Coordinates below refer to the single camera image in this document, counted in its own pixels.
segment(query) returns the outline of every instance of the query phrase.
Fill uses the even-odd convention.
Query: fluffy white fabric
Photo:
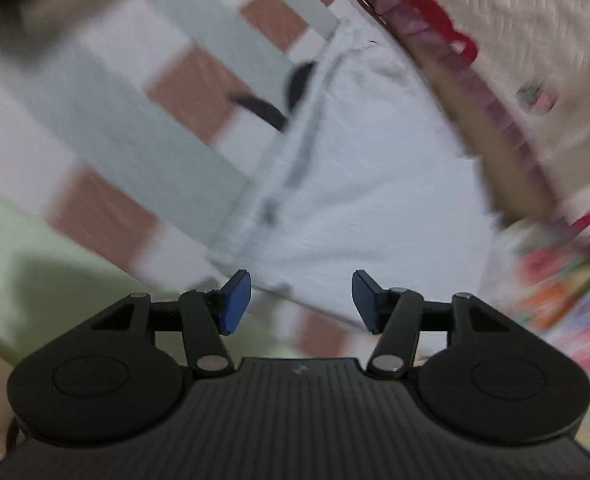
[[[431,300],[477,292],[495,221],[457,138],[403,53],[341,25],[220,261],[353,320],[355,269]]]

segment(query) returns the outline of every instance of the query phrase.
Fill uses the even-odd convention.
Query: ribbed black surface
[[[164,423],[130,441],[63,449],[28,441],[0,464],[3,480],[590,479],[570,440],[482,446],[448,433],[401,383],[357,362],[247,359],[200,381]]]

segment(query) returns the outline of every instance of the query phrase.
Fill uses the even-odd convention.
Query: metal screw
[[[229,366],[229,360],[221,355],[204,355],[197,359],[197,366],[205,372],[219,372]]]
[[[404,360],[401,357],[391,354],[378,355],[371,362],[377,370],[383,372],[396,372],[404,366]]]

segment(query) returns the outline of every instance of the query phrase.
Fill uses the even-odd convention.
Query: circular indent
[[[100,397],[128,380],[128,368],[110,357],[83,356],[61,364],[53,374],[57,389],[73,397]]]
[[[536,366],[519,359],[493,359],[472,371],[473,384],[490,397],[526,400],[546,387],[546,376]]]

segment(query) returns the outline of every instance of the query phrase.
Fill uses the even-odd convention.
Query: dark fabric
[[[306,92],[315,65],[316,63],[314,61],[309,61],[299,65],[293,71],[293,76],[291,76],[291,81],[289,82],[289,87],[287,89],[289,112],[293,112],[297,103],[299,103],[300,99]],[[254,113],[257,117],[269,123],[279,132],[283,132],[286,128],[288,123],[287,117],[269,102],[264,101],[259,97],[246,94],[231,95],[229,96],[229,99],[249,112]]]
[[[286,116],[269,102],[252,95],[233,95],[230,96],[230,100],[249,112],[254,113],[276,130],[280,132],[284,130],[287,122]]]

